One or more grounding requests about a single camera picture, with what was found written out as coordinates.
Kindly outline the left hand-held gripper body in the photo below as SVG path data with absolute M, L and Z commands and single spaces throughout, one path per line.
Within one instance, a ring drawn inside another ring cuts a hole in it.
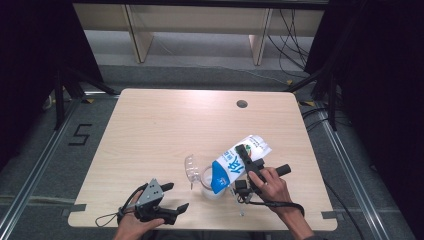
M 135 216 L 141 222 L 162 218 L 167 225 L 174 225 L 178 213 L 176 210 L 159 206 L 164 197 L 161 185 L 153 178 L 135 203 Z

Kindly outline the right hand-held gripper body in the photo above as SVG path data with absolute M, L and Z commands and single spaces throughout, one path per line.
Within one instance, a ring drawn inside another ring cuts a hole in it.
M 265 168 L 264 161 L 262 159 L 259 159 L 258 161 L 254 162 L 255 165 L 255 172 L 261 180 L 264 180 L 262 177 L 260 171 Z M 275 168 L 279 177 L 288 174 L 291 172 L 291 169 L 288 165 L 282 165 L 280 167 Z M 292 206 L 291 202 L 272 202 L 263 200 L 260 195 L 262 192 L 259 190 L 259 188 L 253 183 L 253 181 L 250 179 L 247 173 L 247 178 L 244 180 L 236 180 L 235 185 L 233 187 L 234 195 L 236 202 L 238 204 L 250 204 L 250 205 L 257 205 L 257 206 L 266 206 L 271 209 L 277 209 L 277 208 L 288 208 Z

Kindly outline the white blue milk pouch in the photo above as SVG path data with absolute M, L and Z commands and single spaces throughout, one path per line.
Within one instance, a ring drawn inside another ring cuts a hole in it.
M 246 165 L 241 155 L 236 151 L 237 146 L 242 146 L 253 162 L 264 158 L 272 151 L 269 145 L 258 135 L 249 135 L 225 151 L 212 162 L 210 186 L 215 194 L 220 193 L 240 176 L 247 173 Z

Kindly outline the clear glass pitcher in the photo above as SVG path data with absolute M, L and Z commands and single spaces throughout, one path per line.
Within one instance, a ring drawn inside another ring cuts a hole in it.
M 190 189 L 193 189 L 195 184 L 199 184 L 204 198 L 209 200 L 218 200 L 226 193 L 226 189 L 223 189 L 218 193 L 213 191 L 211 187 L 212 166 L 205 165 L 193 154 L 184 159 L 184 169 L 186 177 L 190 182 Z

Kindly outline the person's right hand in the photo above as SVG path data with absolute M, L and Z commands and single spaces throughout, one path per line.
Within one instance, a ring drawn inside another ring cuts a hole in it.
M 265 167 L 260 171 L 264 180 L 253 171 L 248 172 L 248 176 L 262 192 L 260 197 L 263 200 L 272 202 L 291 202 L 291 197 L 286 182 L 281 179 L 273 167 Z

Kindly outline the person's left hand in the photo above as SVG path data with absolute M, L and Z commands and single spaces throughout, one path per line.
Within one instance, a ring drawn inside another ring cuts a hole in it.
M 162 218 L 141 222 L 136 218 L 133 207 L 124 211 L 113 240 L 141 240 L 148 231 L 164 224 Z

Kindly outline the black metal stand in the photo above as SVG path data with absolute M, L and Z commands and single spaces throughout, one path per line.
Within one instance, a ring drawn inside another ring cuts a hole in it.
M 312 82 L 315 83 L 315 86 L 313 87 L 311 96 L 314 100 L 322 100 L 324 97 L 327 97 L 327 114 L 329 117 L 329 123 L 332 130 L 336 131 L 335 112 L 337 81 L 330 70 L 322 68 L 300 82 L 289 86 L 286 89 L 286 92 L 294 93 Z
M 80 83 L 85 82 L 106 94 L 117 96 L 119 92 L 108 87 L 102 78 L 96 79 L 71 67 L 62 67 L 56 71 L 54 77 L 54 94 L 56 100 L 56 125 L 58 130 L 65 121 L 64 91 L 67 91 L 72 99 L 81 99 L 85 96 Z

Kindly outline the grey floor strip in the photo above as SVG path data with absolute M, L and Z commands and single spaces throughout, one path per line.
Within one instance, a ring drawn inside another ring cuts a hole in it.
M 12 203 L 15 199 L 13 195 L 0 195 L 0 203 Z M 46 197 L 46 196 L 30 196 L 28 203 L 31 204 L 74 204 L 75 199 Z

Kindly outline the black curtain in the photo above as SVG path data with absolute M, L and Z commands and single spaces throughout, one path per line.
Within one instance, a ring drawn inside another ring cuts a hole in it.
M 103 80 L 72 0 L 0 0 L 0 170 L 68 69 Z
M 416 240 L 424 240 L 424 0 L 328 0 L 306 70 L 358 20 L 335 77 L 345 109 Z

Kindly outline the light wooden shelf unit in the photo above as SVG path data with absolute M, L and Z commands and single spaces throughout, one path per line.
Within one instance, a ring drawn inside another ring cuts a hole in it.
M 85 30 L 126 31 L 142 63 L 156 32 L 247 35 L 253 64 L 261 64 L 269 35 L 316 35 L 322 10 L 75 3 Z

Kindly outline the aluminium floor rail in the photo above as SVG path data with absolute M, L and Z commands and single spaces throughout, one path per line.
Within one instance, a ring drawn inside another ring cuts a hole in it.
M 368 226 L 375 240 L 390 240 L 389 234 L 383 225 L 382 219 L 376 210 L 375 205 L 367 194 L 351 159 L 338 135 L 338 133 L 330 125 L 330 117 L 326 112 L 318 114 L 319 118 L 324 121 L 323 126 L 325 132 L 333 146 L 345 176 L 352 188 L 358 205 L 368 223 Z
M 44 174 L 50 160 L 52 159 L 59 143 L 66 131 L 70 119 L 76 109 L 79 107 L 79 100 L 72 100 L 65 112 L 62 124 L 53 131 L 47 145 L 44 147 L 41 155 L 38 157 L 35 166 L 32 168 L 29 176 L 26 178 L 20 191 L 13 197 L 13 200 L 0 219 L 0 240 L 8 240 L 20 216 L 22 215 L 30 196 L 34 192 L 38 182 Z

